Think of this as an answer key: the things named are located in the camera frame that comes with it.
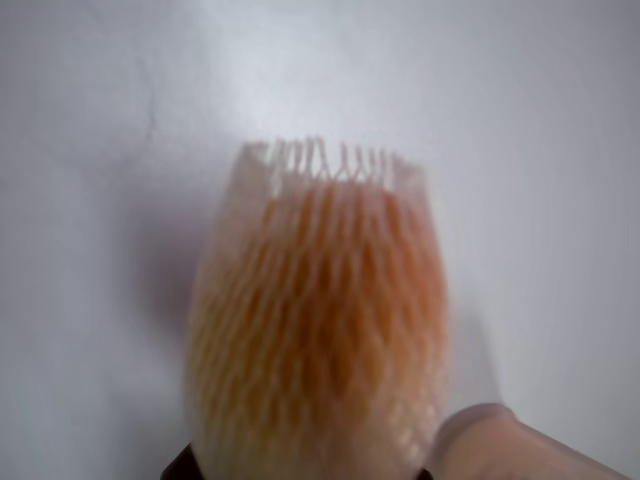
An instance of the white background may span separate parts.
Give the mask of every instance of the white background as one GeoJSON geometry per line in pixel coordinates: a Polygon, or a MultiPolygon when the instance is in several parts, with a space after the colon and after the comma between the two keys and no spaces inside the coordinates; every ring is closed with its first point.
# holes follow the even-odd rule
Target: white background
{"type": "Polygon", "coordinates": [[[0,477],[159,477],[230,160],[306,134],[424,161],[504,401],[640,477],[639,89],[634,0],[0,0],[0,477]]]}

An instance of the foam fruit net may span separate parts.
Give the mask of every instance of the foam fruit net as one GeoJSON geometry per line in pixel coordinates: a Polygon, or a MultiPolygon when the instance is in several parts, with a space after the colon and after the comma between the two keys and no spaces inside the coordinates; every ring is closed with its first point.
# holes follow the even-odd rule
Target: foam fruit net
{"type": "Polygon", "coordinates": [[[208,480],[409,480],[440,422],[446,288],[421,170],[319,139],[241,152],[188,338],[208,480]]]}

